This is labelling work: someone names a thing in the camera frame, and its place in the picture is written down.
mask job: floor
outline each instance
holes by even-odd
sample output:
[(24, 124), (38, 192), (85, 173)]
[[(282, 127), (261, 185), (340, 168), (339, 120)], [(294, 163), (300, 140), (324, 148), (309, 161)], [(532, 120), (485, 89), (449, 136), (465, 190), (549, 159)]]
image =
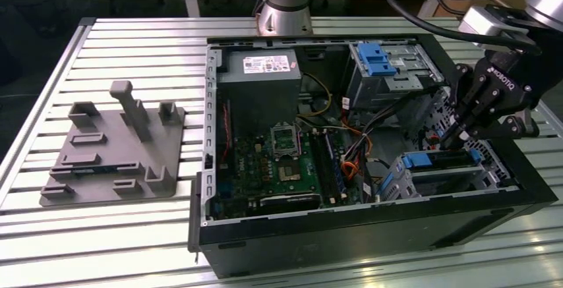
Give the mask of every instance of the floor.
[[(252, 0), (204, 0), (201, 16), (249, 16)], [(420, 3), (407, 6), (412, 12)], [(383, 1), (313, 1), (313, 16), (396, 16)], [(185, 17), (180, 0), (0, 1), (0, 159), (32, 109), (80, 19)], [(563, 119), (563, 85), (544, 100)]]

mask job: motherboard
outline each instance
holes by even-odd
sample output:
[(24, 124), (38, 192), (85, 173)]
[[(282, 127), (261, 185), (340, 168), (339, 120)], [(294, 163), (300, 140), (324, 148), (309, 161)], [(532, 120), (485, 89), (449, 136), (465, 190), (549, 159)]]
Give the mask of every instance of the motherboard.
[(288, 123), (268, 133), (233, 139), (232, 175), (221, 175), (218, 219), (314, 210), (353, 204), (356, 188), (340, 173), (344, 144), (339, 132)]

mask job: ram slot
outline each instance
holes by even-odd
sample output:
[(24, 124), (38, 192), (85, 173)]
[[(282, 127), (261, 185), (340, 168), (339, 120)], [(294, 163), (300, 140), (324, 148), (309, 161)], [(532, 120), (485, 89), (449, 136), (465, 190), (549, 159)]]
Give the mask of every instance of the ram slot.
[(326, 149), (328, 149), (328, 152), (329, 152), (329, 157), (331, 157), (331, 162), (332, 162), (332, 172), (335, 173), (335, 181), (336, 181), (337, 190), (339, 190), (339, 193), (340, 193), (340, 198), (345, 199), (347, 198), (347, 190), (345, 190), (345, 185), (344, 185), (344, 179), (341, 178), (339, 159), (337, 159), (337, 156), (333, 153), (335, 143), (332, 142), (332, 137), (328, 133), (324, 133), (324, 140), (326, 141)]
[(310, 142), (310, 152), (313, 154), (316, 174), (321, 187), (321, 194), (325, 203), (335, 204), (339, 198), (335, 183), (335, 171), (332, 170), (332, 162), (329, 159), (326, 144), (324, 138), (318, 134), (308, 134), (308, 141)]

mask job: aluminum extrusion table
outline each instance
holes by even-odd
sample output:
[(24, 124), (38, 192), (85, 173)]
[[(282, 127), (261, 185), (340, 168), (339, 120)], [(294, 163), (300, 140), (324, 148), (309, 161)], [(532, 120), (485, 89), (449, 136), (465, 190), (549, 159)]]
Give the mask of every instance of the aluminum extrusion table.
[[(455, 28), (451, 18), (433, 24)], [(314, 18), (317, 34), (421, 32), (400, 18)], [(0, 166), (0, 287), (537, 287), (563, 277), (559, 201), (499, 226), (467, 245), (250, 277), (216, 279), (186, 251), (189, 185), (201, 167), (205, 38), (254, 35), (250, 18), (97, 19), (77, 28)], [(437, 37), (456, 62), (481, 50)], [(174, 100), (186, 110), (180, 182), (173, 198), (118, 206), (42, 208), (74, 101), (114, 109), (106, 89), (129, 79), (145, 107)], [(563, 198), (561, 124), (540, 105), (541, 135), (517, 141)]]

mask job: table leg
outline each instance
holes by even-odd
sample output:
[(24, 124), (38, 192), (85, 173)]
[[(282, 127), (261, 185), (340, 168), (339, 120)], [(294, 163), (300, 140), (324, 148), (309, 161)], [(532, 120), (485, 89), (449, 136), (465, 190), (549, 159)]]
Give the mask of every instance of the table leg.
[(200, 6), (197, 5), (198, 0), (184, 0), (186, 16), (189, 18), (200, 18)]
[(419, 11), (419, 18), (431, 18), (437, 9), (437, 0), (425, 0)]

